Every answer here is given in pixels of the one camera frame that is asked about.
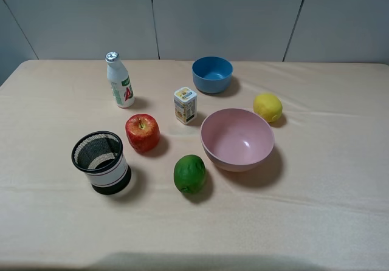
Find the white yogurt drink bottle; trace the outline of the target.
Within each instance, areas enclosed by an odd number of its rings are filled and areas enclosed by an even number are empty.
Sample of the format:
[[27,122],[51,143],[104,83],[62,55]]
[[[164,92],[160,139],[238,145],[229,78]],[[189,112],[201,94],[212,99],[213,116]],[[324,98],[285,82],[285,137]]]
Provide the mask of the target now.
[[135,96],[129,78],[129,73],[120,59],[117,52],[108,52],[105,60],[107,62],[107,79],[115,102],[120,108],[128,108],[134,104]]

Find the pink plastic bowl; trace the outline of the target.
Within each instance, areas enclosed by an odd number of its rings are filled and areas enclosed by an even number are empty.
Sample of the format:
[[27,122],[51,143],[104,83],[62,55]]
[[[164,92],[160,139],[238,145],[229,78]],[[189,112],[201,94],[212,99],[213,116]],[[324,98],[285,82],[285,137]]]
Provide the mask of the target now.
[[256,168],[274,148],[274,133],[268,122],[245,109],[227,108],[207,116],[200,128],[207,157],[231,172]]

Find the beige tablecloth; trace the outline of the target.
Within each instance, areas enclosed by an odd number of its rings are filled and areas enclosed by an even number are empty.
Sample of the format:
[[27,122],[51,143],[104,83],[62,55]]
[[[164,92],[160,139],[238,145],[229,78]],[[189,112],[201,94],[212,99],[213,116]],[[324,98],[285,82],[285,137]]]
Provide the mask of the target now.
[[1,86],[2,270],[387,270],[388,66],[28,60]]

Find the red apple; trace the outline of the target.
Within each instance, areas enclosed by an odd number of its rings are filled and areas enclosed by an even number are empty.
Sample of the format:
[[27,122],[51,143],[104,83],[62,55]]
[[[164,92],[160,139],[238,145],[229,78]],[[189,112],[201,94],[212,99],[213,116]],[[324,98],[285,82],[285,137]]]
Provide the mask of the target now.
[[139,154],[152,150],[160,140],[156,119],[148,114],[131,116],[125,124],[125,131],[130,145]]

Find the small yellow-white carton box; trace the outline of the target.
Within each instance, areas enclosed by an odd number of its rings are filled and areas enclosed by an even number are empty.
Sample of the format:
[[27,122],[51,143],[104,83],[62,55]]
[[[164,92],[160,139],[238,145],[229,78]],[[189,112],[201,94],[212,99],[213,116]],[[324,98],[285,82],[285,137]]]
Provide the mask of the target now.
[[174,93],[174,111],[181,123],[189,124],[197,116],[197,93],[189,87],[178,89]]

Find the green lime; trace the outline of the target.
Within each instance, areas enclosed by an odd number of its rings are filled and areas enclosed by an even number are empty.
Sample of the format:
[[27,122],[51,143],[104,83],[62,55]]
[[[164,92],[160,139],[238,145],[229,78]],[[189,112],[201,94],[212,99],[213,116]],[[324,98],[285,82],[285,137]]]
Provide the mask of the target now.
[[203,160],[194,154],[183,156],[174,166],[173,180],[181,193],[196,194],[200,192],[207,180]]

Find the blue plastic bowl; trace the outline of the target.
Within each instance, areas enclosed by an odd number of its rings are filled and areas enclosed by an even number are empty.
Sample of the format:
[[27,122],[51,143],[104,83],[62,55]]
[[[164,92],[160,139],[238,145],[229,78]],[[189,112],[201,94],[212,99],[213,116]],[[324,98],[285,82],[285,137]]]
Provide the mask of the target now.
[[202,57],[192,64],[194,85],[207,94],[224,92],[230,86],[232,74],[232,64],[221,57]]

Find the yellow lemon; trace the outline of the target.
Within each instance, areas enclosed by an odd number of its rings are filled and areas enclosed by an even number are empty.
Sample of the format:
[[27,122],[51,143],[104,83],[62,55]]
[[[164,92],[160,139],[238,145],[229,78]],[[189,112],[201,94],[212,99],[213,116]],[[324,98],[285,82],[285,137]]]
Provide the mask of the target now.
[[253,111],[268,123],[277,121],[282,115],[282,110],[281,101],[271,93],[259,94],[253,101]]

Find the black mesh pen holder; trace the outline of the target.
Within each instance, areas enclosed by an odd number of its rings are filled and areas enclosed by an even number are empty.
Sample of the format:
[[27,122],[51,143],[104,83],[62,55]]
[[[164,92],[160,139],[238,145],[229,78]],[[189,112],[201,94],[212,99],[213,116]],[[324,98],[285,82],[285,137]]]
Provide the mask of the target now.
[[72,149],[71,160],[99,194],[117,194],[131,181],[122,140],[113,132],[97,131],[82,137]]

